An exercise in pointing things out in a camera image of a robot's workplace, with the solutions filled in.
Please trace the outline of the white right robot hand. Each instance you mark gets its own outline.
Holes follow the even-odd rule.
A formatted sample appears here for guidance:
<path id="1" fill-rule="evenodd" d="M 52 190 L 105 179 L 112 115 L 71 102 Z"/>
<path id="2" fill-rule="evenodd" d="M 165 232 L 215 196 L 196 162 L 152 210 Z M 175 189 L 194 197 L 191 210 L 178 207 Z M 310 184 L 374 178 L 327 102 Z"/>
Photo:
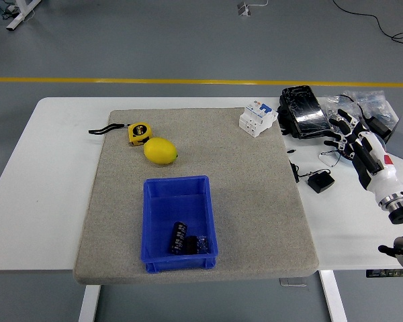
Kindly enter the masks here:
<path id="1" fill-rule="evenodd" d="M 378 137 L 362 121 L 343 109 L 338 117 L 329 119 L 338 132 L 327 134 L 324 142 L 350 158 L 362 187 L 375 195 L 375 201 L 385 208 L 388 202 L 403 201 L 403 183 L 396 176 L 396 168 Z"/>

